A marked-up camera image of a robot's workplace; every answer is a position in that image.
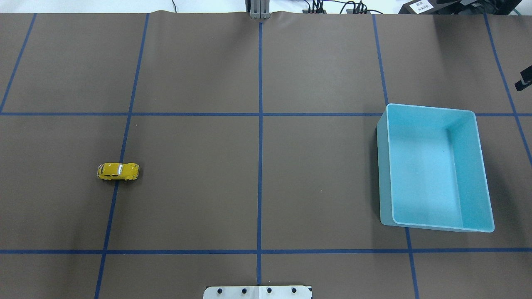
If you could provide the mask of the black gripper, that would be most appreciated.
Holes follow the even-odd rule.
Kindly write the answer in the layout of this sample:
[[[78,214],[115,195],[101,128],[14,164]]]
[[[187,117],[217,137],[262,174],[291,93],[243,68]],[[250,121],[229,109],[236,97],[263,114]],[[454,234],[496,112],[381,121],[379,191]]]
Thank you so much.
[[[532,84],[532,66],[520,72],[520,80],[515,83],[516,91],[523,91]]]

